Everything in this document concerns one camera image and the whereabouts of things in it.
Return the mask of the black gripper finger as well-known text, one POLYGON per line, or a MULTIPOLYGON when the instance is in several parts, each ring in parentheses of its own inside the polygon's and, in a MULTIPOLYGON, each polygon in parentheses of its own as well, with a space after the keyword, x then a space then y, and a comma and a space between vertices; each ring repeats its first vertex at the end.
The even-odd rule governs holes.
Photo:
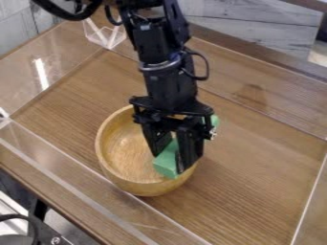
POLYGON ((173 141, 172 131, 161 123, 146 123, 142 126, 142 131, 153 155, 158 157, 173 141))
POLYGON ((196 129, 181 127, 177 131, 177 142, 176 160, 178 173, 182 174, 204 156, 205 139, 196 129))

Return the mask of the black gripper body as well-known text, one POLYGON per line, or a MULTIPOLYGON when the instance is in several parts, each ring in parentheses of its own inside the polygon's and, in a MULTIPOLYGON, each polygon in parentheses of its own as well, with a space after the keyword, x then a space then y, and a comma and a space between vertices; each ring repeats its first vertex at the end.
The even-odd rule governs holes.
POLYGON ((217 134, 218 116, 214 109, 190 101, 174 110, 159 109, 149 97, 133 97, 134 122, 142 125, 145 137, 158 140, 170 132, 192 131, 197 139, 213 140, 217 134))

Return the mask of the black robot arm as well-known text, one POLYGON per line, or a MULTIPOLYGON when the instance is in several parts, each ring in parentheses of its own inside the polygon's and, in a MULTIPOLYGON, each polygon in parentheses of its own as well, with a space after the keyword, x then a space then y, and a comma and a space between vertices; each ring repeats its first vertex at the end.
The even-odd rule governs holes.
POLYGON ((177 178, 204 156, 205 142, 216 137, 218 116, 198 99, 198 52, 186 43, 190 25, 177 0, 115 0, 134 49, 147 94, 133 97, 134 122, 142 126, 155 156, 154 168, 177 178))

